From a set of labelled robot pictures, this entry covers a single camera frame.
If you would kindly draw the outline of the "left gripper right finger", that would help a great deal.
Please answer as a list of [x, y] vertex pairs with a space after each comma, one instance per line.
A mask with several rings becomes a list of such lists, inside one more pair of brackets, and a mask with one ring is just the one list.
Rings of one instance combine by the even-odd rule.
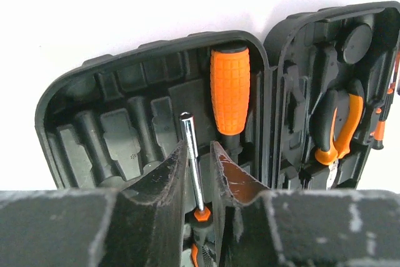
[[219, 266], [398, 266], [399, 196], [269, 189], [210, 145]]

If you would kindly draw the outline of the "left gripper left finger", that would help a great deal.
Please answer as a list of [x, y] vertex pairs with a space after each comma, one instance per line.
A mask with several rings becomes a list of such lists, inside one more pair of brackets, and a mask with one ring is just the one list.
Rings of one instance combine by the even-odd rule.
[[179, 266], [187, 150], [125, 190], [1, 193], [2, 266]]

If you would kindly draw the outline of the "black orange handled screwdriver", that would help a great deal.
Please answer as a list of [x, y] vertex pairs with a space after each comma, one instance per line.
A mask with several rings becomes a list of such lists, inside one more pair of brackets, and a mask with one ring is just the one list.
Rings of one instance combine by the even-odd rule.
[[190, 219], [193, 231], [193, 244], [191, 246], [191, 259], [194, 266], [214, 266], [211, 256], [213, 243], [208, 240], [208, 236], [213, 230], [213, 219], [211, 211], [204, 201], [204, 193], [201, 181], [201, 173], [198, 160], [198, 146], [194, 126], [194, 115], [183, 112], [179, 116], [182, 138], [187, 145], [187, 163], [189, 175], [193, 185], [196, 208]]

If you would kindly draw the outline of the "black plastic tool case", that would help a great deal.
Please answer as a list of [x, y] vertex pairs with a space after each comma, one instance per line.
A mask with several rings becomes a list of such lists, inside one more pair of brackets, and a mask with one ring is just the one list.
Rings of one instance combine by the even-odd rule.
[[[211, 101], [211, 51], [225, 44], [249, 49], [238, 156], [224, 145]], [[186, 144], [179, 116], [192, 113], [213, 223], [207, 238], [219, 266], [211, 143], [269, 189], [357, 190], [398, 56], [395, 1], [293, 14], [264, 41], [246, 31], [192, 34], [94, 58], [62, 75], [41, 96], [35, 128], [57, 188], [125, 190]], [[194, 266], [192, 185], [187, 162], [180, 266]]]

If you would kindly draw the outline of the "orange grip bit screwdriver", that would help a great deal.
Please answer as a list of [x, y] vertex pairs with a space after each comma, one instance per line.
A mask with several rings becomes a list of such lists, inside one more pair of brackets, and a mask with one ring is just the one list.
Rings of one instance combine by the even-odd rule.
[[231, 156], [241, 151], [250, 95], [249, 49], [243, 44], [225, 44], [211, 51], [211, 101], [217, 130]]

